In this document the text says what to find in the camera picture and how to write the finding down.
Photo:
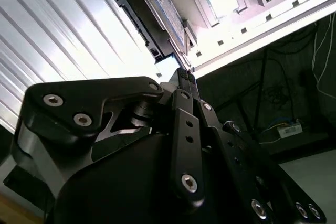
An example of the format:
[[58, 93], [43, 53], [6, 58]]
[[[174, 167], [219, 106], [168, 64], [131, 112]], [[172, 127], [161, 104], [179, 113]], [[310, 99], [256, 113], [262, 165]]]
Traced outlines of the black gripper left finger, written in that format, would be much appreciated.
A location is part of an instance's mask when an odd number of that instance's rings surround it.
[[179, 68], [168, 82], [148, 77], [40, 83], [24, 95], [14, 142], [24, 166], [36, 171], [54, 197], [77, 172], [93, 164], [95, 142], [152, 127], [171, 141], [167, 182], [177, 198], [204, 201], [196, 79]]

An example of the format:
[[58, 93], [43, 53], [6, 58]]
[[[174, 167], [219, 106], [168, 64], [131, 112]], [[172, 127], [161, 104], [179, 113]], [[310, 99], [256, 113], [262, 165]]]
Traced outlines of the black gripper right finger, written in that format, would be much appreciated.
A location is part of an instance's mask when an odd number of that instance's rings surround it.
[[187, 73], [202, 127], [217, 161], [225, 166], [233, 192], [233, 223], [326, 223], [312, 198], [251, 137], [233, 122], [221, 124], [214, 109], [200, 99], [196, 79]]

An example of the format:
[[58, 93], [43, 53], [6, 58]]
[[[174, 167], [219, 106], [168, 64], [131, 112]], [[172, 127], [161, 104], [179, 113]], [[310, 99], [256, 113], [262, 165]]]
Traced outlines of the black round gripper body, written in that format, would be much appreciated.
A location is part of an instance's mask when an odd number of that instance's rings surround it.
[[172, 142], [156, 134], [77, 172], [62, 188], [54, 223], [253, 223], [225, 163], [202, 151], [205, 200], [182, 203], [170, 182]]

